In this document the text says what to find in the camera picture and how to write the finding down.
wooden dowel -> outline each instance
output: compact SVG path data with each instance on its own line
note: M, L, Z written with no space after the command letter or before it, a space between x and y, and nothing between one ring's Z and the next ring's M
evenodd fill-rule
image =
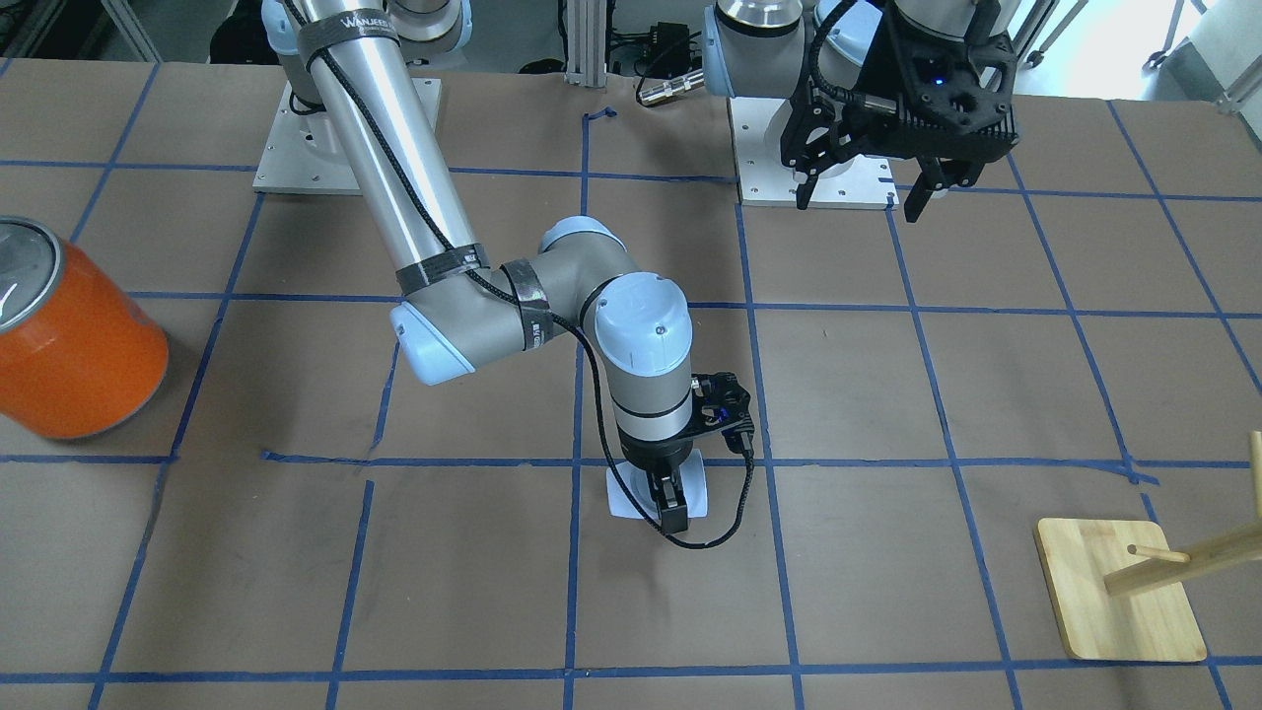
M1262 433L1249 433L1249 470L1253 472L1253 509L1262 518Z
M1140 594L1254 560L1262 555L1262 521L1198 542L1186 549L1186 555L1188 562L1145 560L1104 575L1104 589L1112 597Z
M1131 555L1138 555L1140 557L1165 560L1166 562L1191 562L1190 555L1186 552L1175 552L1174 550L1160 550L1156 547L1145 547L1142 545L1127 545L1126 551Z

wooden stand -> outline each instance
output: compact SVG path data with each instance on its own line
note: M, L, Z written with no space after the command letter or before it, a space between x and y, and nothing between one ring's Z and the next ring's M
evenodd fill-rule
M1262 433L1249 435L1249 464L1262 518ZM1181 551L1147 521L1044 518L1035 540L1070 657L1195 662L1205 642L1181 583L1262 556L1262 520Z

robotic arm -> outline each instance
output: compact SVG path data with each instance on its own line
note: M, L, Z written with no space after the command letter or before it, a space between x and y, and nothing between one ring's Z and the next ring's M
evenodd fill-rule
M647 501L634 497L616 469L615 477L659 532L688 528L680 469L695 439L722 433L752 473L748 393L731 375L692 373L684 293L641 270L602 223L562 219L538 255L488 267L405 63L456 45L451 37L466 34L467 3L398 0L385 11L380 0L283 3L297 28L290 83L304 103L327 108L381 231L405 296L391 323L422 382L434 386L540 347L559 327L587 347L593 376L594 352L604 363L621 449L642 472Z
M704 83L722 96L789 100L780 156L795 172L800 209L820 174L856 155L915 158L921 174L905 209L914 222L931 195L976 184L1021 140L1018 58L1005 30L1017 5L820 0L813 28L800 0L721 0L705 15ZM859 45L857 76L846 38Z

white mounting plate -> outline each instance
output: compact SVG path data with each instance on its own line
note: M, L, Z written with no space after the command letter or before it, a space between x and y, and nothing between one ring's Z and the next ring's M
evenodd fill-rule
M649 493L649 482L644 472L636 469L631 462L622 462L618 464L618 475L622 477L622 483L627 484L627 488L631 489L631 494L635 496L640 507L656 521L658 504L652 502L652 494ZM684 463L679 465L679 478L680 483L684 484L684 501L688 502L688 517L704 518L708 516L709 491L705 487L705 462L702 459L700 451L693 449L688 459L684 459ZM613 473L610 469L604 469L604 494L610 499L611 516L615 518L640 520L640 513L627 501L626 494L618 487L618 482L613 480Z
M443 84L437 78L413 78L413 87L425 108L429 127L438 120L438 105ZM298 116L289 110L290 87L280 93L276 117L271 121L268 144L259 158L259 172L254 174L255 192L279 192L285 194L360 194L360 183L346 161L339 146L313 145L317 140L308 139L317 131L308 127L308 117ZM332 136L332 130L318 131Z
M780 150L765 140L767 125L784 105L782 98L731 100L732 146L741 175L741 202L769 207L795 207L798 183L793 170L780 164ZM886 158L859 155L839 175L820 178L810 197L811 207L834 209L885 209L899 203L893 173Z

light blue joint cap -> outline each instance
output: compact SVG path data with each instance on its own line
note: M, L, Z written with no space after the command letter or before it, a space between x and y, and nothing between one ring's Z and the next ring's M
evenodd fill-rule
M452 47L452 52L468 44L471 37L473 37L473 8L469 6L469 0L463 0L461 3L461 38L456 42L456 47Z
M435 386L473 372L464 354L411 303L395 305L390 310L390 324L399 337L399 348L420 382Z
M262 1L262 26L268 28L268 44L273 52L283 57L298 55L298 34L289 24L289 15L280 0Z
M649 271L610 281L596 301L596 342L620 371L641 378L674 372L693 347L688 298Z
M837 9L842 0L819 0L815 5L815 26L824 21L828 15ZM856 3L849 10L837 20L833 32L828 33L828 43L843 57L862 66L867 59L867 50L872 45L872 37L881 26L881 18L885 14L871 3Z
M718 34L718 20L714 19L714 5L705 8L705 33L702 35L702 71L705 72L705 88L714 96L736 96L732 77L727 73L723 61L723 42Z
M563 236L569 236L572 233L578 233L581 231L592 231L596 233L603 233L604 236L617 241L622 250L626 251L627 245L622 243L622 240L610 231L610 227L601 223L599 219L588 217L586 214L574 214L573 217L565 217L564 219L553 224L553 228L544 232L544 240L539 245L539 252L543 253L551 248L553 243Z

